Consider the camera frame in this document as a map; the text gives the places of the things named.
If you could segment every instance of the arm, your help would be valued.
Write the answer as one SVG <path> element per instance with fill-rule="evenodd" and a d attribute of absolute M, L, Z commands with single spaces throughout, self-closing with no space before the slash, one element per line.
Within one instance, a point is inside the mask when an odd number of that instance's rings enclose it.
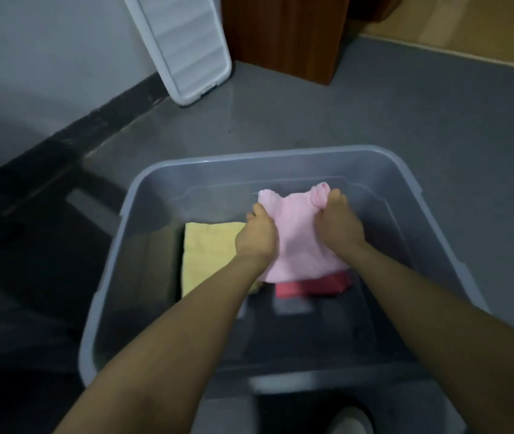
<path fill-rule="evenodd" d="M 514 433 L 514 328 L 367 244 L 339 190 L 315 223 L 320 240 L 367 283 L 470 428 Z"/>
<path fill-rule="evenodd" d="M 116 355 L 55 434 L 190 431 L 241 303 L 276 254 L 273 220 L 253 210 L 233 260 Z"/>

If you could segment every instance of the fabric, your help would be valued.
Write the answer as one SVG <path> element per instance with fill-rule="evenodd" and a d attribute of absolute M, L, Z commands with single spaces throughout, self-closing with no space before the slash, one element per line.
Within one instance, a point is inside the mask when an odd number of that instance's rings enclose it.
<path fill-rule="evenodd" d="M 189 222 L 185 225 L 181 268 L 183 297 L 231 262 L 237 253 L 235 237 L 244 226 L 244 222 L 224 224 Z M 249 294 L 257 292 L 260 285 L 259 282 L 253 284 Z"/>
<path fill-rule="evenodd" d="M 275 285 L 275 295 L 278 299 L 313 295 L 336 295 L 345 292 L 351 284 L 352 280 L 349 273 L 347 271 L 340 271 L 319 279 L 277 283 Z"/>
<path fill-rule="evenodd" d="M 315 234 L 314 216 L 325 208 L 329 190 L 327 183 L 321 183 L 284 198 L 273 190 L 259 192 L 259 202 L 279 233 L 279 254 L 260 280 L 277 284 L 318 279 L 348 268 Z"/>

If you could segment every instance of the hand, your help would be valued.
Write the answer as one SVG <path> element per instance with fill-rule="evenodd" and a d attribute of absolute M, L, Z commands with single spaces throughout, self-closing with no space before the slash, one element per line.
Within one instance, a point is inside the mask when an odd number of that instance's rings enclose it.
<path fill-rule="evenodd" d="M 248 257 L 260 262 L 267 269 L 277 255 L 277 229 L 275 222 L 259 203 L 247 214 L 245 227 L 235 238 L 237 257 Z"/>
<path fill-rule="evenodd" d="M 329 192 L 325 209 L 315 215 L 315 230 L 319 240 L 343 260 L 356 247 L 366 245 L 363 225 L 339 189 Z"/>

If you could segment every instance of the pink cloth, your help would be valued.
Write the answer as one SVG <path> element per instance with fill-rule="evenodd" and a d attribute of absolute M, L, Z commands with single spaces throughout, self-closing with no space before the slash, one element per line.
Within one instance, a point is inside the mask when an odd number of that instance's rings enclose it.
<path fill-rule="evenodd" d="M 347 271 L 336 272 L 314 280 L 277 283 L 275 295 L 278 299 L 305 297 L 311 295 L 335 295 L 345 292 L 352 284 Z"/>
<path fill-rule="evenodd" d="M 321 183 L 309 192 L 285 198 L 273 190 L 261 190 L 259 202 L 275 220 L 279 233 L 279 255 L 260 277 L 267 283 L 318 279 L 348 266 L 317 240 L 313 219 L 325 208 L 329 185 Z"/>

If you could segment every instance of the white shoe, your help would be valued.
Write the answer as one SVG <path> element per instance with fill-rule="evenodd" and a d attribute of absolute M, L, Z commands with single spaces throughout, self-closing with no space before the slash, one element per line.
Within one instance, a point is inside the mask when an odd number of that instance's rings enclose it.
<path fill-rule="evenodd" d="M 329 424 L 327 434 L 373 434 L 373 426 L 366 413 L 357 407 L 343 408 Z"/>

